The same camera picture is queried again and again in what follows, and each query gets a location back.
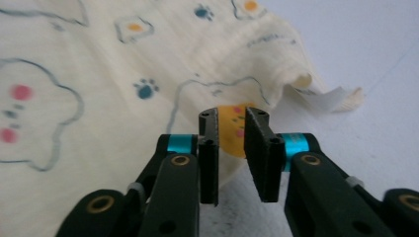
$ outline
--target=white surface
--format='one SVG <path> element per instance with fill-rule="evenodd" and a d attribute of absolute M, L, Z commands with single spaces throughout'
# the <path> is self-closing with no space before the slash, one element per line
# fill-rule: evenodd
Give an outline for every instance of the white surface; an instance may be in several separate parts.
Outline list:
<path fill-rule="evenodd" d="M 63 2 L 0 0 L 2 237 L 54 235 L 90 192 L 124 193 L 162 132 L 195 133 L 197 114 L 220 105 L 270 112 L 284 84 L 311 73 L 294 29 L 262 8 Z M 224 149 L 221 183 L 244 162 L 234 156 Z"/>
<path fill-rule="evenodd" d="M 419 191 L 419 1 L 260 0 L 296 27 L 318 74 L 333 89 L 364 88 L 349 113 L 325 115 L 286 90 L 274 132 L 312 132 L 323 151 L 366 189 Z M 260 203 L 248 169 L 201 211 L 201 236 L 292 236 L 279 203 Z"/>

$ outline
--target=brass screw hole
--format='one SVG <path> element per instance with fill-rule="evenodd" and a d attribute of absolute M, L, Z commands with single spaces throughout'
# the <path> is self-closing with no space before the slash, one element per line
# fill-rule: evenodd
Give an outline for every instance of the brass screw hole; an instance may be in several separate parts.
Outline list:
<path fill-rule="evenodd" d="M 187 165 L 191 160 L 187 156 L 175 156 L 172 158 L 172 164 L 176 166 Z"/>
<path fill-rule="evenodd" d="M 398 199 L 407 207 L 419 211 L 419 197 L 413 195 L 401 195 Z"/>
<path fill-rule="evenodd" d="M 320 165 L 320 159 L 312 155 L 304 155 L 301 160 L 309 165 Z"/>
<path fill-rule="evenodd" d="M 114 205 L 115 199 L 111 196 L 99 196 L 87 204 L 87 211 L 92 214 L 104 212 Z"/>

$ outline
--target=cartoon cloud print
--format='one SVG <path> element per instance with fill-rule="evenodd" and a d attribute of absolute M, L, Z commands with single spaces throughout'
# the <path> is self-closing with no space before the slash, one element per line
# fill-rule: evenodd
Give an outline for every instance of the cartoon cloud print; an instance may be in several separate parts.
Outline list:
<path fill-rule="evenodd" d="M 136 42 L 154 34 L 154 27 L 144 19 L 132 16 L 115 21 L 117 37 L 123 43 Z"/>
<path fill-rule="evenodd" d="M 43 66 L 0 59 L 0 164 L 45 172 L 60 156 L 61 135 L 80 119 L 83 101 Z"/>
<path fill-rule="evenodd" d="M 231 0 L 237 20 L 259 19 L 268 12 L 256 0 Z"/>
<path fill-rule="evenodd" d="M 2 1 L 0 14 L 19 18 L 45 17 L 82 27 L 89 26 L 86 8 L 81 0 Z"/>

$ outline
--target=blue paw print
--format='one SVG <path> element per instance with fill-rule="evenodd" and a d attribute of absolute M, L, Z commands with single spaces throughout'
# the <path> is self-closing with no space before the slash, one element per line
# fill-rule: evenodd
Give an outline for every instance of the blue paw print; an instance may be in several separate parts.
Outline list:
<path fill-rule="evenodd" d="M 202 4 L 198 8 L 195 9 L 195 15 L 201 19 L 207 19 L 212 21 L 213 12 L 209 7 L 205 7 Z"/>
<path fill-rule="evenodd" d="M 150 99 L 153 97 L 154 92 L 159 91 L 153 79 L 141 79 L 140 83 L 135 83 L 133 86 L 136 88 L 136 95 L 142 100 Z"/>

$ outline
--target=paw print pattern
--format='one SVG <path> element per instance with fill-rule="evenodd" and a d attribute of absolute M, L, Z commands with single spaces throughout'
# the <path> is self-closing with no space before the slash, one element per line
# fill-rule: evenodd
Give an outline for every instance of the paw print pattern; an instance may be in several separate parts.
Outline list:
<path fill-rule="evenodd" d="M 16 102 L 24 103 L 33 96 L 31 87 L 25 85 L 14 85 L 10 90 L 10 96 Z M 17 122 L 19 114 L 25 107 L 20 104 L 13 105 L 13 109 L 4 110 L 3 116 L 10 120 L 9 127 L 0 128 L 0 140 L 5 143 L 16 143 L 18 141 L 18 129 L 21 127 Z"/>
<path fill-rule="evenodd" d="M 118 19 L 115 27 L 118 40 L 123 43 L 136 42 L 154 34 L 154 27 L 137 16 Z"/>
<path fill-rule="evenodd" d="M 155 92 L 160 90 L 154 79 L 146 80 L 142 78 L 138 84 L 135 83 L 133 86 L 136 88 L 136 95 L 142 100 L 150 99 Z"/>
<path fill-rule="evenodd" d="M 234 7 L 234 16 L 237 20 L 259 19 L 268 12 L 268 10 L 256 0 L 231 0 Z"/>
<path fill-rule="evenodd" d="M 200 6 L 195 9 L 195 15 L 201 19 L 206 19 L 209 21 L 212 21 L 213 18 L 213 12 L 210 7 L 206 7 L 202 4 L 200 4 Z"/>

